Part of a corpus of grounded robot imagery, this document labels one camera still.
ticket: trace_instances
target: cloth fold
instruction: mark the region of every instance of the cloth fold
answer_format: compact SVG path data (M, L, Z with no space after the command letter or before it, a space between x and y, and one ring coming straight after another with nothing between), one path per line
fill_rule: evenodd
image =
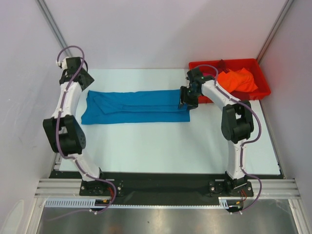
M178 109L180 90L102 93L89 91L82 124L189 122L187 106Z

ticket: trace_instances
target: blue cloth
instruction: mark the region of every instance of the blue cloth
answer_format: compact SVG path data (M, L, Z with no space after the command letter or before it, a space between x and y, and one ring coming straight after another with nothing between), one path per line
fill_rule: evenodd
M82 124L190 122L187 106L178 109L179 90L102 93L89 91Z

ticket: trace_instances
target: white table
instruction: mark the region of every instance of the white table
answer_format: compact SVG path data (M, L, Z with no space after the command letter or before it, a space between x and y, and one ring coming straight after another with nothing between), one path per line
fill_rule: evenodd
M186 84L184 69L90 70L95 82L83 91L76 112L86 110L88 90L136 92L179 89ZM246 149L248 173L279 175L279 167L259 101L252 109L262 123L259 141ZM128 123L81 125L87 138L90 157L106 172L133 173L207 173L222 174L228 164L228 144L221 133L221 111L214 104L201 104L191 110L189 123ZM254 119L254 132L258 125ZM63 160L60 171L77 171Z

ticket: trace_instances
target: red plastic container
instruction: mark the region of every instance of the red plastic container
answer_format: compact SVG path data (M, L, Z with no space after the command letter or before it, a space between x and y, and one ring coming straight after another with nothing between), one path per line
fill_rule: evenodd
M269 95L271 93L271 90L269 88L269 85L267 81L265 80L265 77L260 69L260 66L257 62L257 60L253 58L247 58L247 59L233 59L233 60L224 60L226 68L237 71L242 68L247 69L250 71L253 75L254 82L258 86L258 89L256 89L253 92L250 93L244 93L239 91L233 91L231 94L239 98L241 100L261 100L265 96ZM202 64L208 64L214 67L217 67L219 64L219 60L216 61L200 61L200 62L190 62L189 68L193 69L197 67L198 65ZM200 67L200 70L205 73L215 74L214 69L210 67ZM212 102L209 98L205 96L201 96L198 99L199 103L210 103Z

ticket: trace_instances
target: orange fabric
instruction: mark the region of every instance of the orange fabric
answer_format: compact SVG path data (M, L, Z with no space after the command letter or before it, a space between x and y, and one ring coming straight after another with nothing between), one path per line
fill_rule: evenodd
M229 93L235 91L252 92L258 87L254 83L254 76L245 68L218 75L218 83Z

